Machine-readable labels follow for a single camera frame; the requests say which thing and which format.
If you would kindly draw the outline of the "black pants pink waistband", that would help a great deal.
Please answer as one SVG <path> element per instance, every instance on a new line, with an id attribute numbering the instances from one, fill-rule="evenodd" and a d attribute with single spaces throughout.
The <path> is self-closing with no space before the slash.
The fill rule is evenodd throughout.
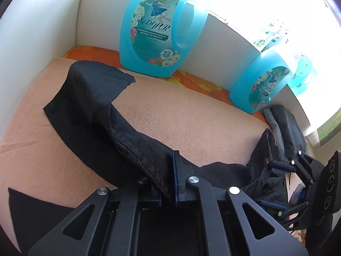
<path id="1" fill-rule="evenodd" d="M 43 110 L 73 154 L 108 182 L 101 187 L 117 190 L 146 179 L 161 195 L 159 207 L 142 210 L 137 255 L 204 255 L 198 203 L 175 204 L 175 150 L 137 131 L 113 106 L 134 82 L 129 72 L 103 63 L 76 61 Z M 279 159 L 269 128 L 262 133 L 247 164 L 212 162 L 197 166 L 181 157 L 192 166 L 195 176 L 214 187 L 238 187 L 255 203 L 259 199 L 287 202 L 284 176 L 273 173 L 268 165 Z M 57 205 L 9 189 L 10 216 L 18 243 L 14 253 L 29 255 L 30 249 L 78 206 Z"/>

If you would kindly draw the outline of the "folded dark navy pants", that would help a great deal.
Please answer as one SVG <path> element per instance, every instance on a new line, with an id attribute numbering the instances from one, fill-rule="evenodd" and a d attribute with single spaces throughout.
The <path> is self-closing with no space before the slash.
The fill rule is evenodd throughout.
<path id="1" fill-rule="evenodd" d="M 283 160 L 292 160 L 298 151 L 307 152 L 306 140 L 296 122 L 295 116 L 283 105 L 274 105 L 270 108 L 282 133 L 284 153 L 280 152 Z"/>

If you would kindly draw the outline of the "landscape painting scroll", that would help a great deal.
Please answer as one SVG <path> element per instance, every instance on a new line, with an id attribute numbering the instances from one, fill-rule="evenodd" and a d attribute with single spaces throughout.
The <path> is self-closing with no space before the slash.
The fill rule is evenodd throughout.
<path id="1" fill-rule="evenodd" d="M 340 131 L 341 109 L 317 129 L 320 147 L 329 142 Z"/>

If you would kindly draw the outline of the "folded grey pants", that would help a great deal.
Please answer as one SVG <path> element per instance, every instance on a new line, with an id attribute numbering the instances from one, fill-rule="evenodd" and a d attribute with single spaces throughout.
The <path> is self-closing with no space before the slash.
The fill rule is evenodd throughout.
<path id="1" fill-rule="evenodd" d="M 272 128 L 272 132 L 275 136 L 276 143 L 277 143 L 279 151 L 281 153 L 284 153 L 284 142 L 283 142 L 282 133 L 280 131 L 280 127 L 279 127 L 273 113 L 271 112 L 270 109 L 267 109 L 267 108 L 262 109 L 262 113 L 265 117 L 265 120 L 267 121 L 267 123 Z"/>

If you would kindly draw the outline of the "beige towel mat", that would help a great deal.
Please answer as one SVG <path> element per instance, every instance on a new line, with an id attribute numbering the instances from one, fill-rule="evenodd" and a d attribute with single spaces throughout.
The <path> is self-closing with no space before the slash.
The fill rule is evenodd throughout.
<path id="1" fill-rule="evenodd" d="M 62 87 L 72 61 L 56 58 L 33 81 L 10 118 L 1 142 L 1 226 L 13 244 L 9 189 L 76 207 L 108 182 L 87 167 L 58 136 L 44 107 Z M 204 166 L 247 164 L 267 123 L 186 87 L 134 74 L 113 106 L 137 131 Z"/>

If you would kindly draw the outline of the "left tall blue bottle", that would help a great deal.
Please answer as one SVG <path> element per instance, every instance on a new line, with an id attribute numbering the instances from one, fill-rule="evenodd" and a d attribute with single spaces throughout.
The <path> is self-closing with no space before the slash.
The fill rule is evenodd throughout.
<path id="1" fill-rule="evenodd" d="M 312 61 L 307 56 L 302 55 L 298 61 L 298 66 L 293 77 L 287 83 L 295 96 L 299 96 L 307 90 L 308 85 L 305 81 L 312 69 Z"/>

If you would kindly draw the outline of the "large blue detergent jug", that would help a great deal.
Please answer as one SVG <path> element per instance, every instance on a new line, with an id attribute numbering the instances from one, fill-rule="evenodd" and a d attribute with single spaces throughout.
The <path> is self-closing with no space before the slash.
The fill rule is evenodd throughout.
<path id="1" fill-rule="evenodd" d="M 291 80 L 298 60 L 290 49 L 274 46 L 261 53 L 232 86 L 231 102 L 253 114 L 264 108 Z"/>

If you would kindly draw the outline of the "orange floral bed sheet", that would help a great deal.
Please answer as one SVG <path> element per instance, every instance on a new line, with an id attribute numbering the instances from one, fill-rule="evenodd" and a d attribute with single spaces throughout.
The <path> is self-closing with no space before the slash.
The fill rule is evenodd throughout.
<path id="1" fill-rule="evenodd" d="M 111 67 L 115 67 L 125 73 L 129 72 L 132 76 L 138 75 L 138 73 L 129 71 L 122 66 L 119 52 L 115 50 L 95 46 L 76 46 L 67 51 L 63 55 L 63 58 L 75 61 L 88 60 L 99 62 Z M 202 94 L 205 97 L 209 97 L 215 101 L 219 101 L 227 105 L 229 110 L 234 109 L 237 113 L 242 112 L 231 102 L 229 98 L 229 91 L 212 83 L 211 81 L 202 79 L 196 75 L 192 75 L 189 72 L 177 69 L 170 76 L 166 78 L 157 77 L 157 79 L 179 86 L 183 89 L 194 91 L 197 94 Z"/>

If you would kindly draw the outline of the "small blue detergent jug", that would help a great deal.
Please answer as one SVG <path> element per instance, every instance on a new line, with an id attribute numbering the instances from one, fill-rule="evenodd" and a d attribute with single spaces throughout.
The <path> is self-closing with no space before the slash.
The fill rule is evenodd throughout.
<path id="1" fill-rule="evenodd" d="M 120 32 L 122 66 L 169 77 L 195 46 L 207 18 L 204 0 L 130 0 Z"/>

